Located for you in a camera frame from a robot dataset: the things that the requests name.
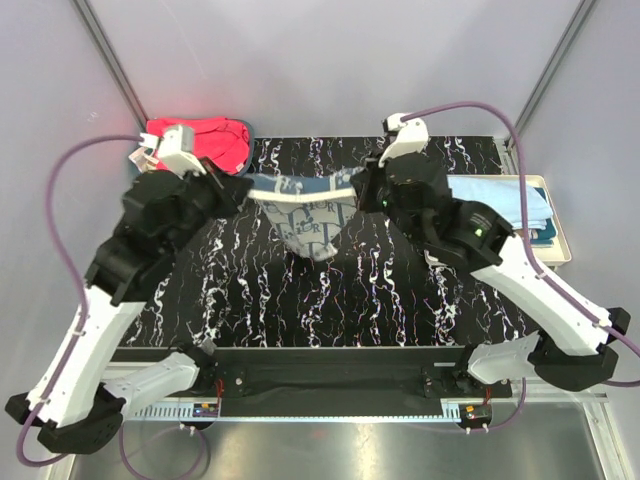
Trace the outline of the light blue towel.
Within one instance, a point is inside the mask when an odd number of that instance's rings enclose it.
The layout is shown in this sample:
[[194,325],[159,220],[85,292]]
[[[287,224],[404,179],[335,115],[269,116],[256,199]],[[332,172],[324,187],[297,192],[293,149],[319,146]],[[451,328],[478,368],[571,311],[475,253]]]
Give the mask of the light blue towel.
[[[454,198],[484,203],[508,221],[514,230],[522,228],[518,180],[448,175],[448,184]],[[544,229],[553,216],[550,204],[543,191],[534,186],[527,184],[525,193],[528,228]]]

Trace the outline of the white blue patterned towel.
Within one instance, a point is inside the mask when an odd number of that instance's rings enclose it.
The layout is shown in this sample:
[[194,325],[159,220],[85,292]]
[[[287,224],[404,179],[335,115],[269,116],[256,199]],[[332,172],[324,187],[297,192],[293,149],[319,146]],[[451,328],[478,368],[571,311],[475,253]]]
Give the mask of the white blue patterned towel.
[[344,168],[321,177],[249,174],[253,186],[248,197],[290,251],[324,261],[337,254],[333,239],[356,212],[351,177],[361,171]]

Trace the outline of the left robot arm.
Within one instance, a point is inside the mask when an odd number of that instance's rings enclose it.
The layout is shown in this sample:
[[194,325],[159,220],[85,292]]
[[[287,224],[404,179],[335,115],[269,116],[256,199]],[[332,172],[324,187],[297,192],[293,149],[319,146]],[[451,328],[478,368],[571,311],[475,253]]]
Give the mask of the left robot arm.
[[157,170],[123,194],[121,219],[78,281],[79,309],[54,360],[30,392],[5,406],[24,428],[38,428],[55,459],[97,452],[133,414],[172,393],[203,396],[214,388],[212,348],[189,343],[121,380],[102,375],[177,254],[208,221],[238,214],[252,186],[218,171]]

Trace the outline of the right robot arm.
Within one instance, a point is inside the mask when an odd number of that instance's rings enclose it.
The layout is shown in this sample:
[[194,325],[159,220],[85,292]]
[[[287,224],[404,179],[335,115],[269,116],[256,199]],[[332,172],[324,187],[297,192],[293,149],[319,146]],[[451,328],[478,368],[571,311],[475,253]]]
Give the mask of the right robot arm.
[[385,214],[426,259],[468,272],[537,324],[518,340],[466,348],[453,374],[460,393],[472,397],[490,384],[532,376],[571,392],[610,383],[618,363],[610,343],[629,314],[568,287],[490,206],[455,198],[443,167],[419,153],[370,159],[350,183],[360,211]]

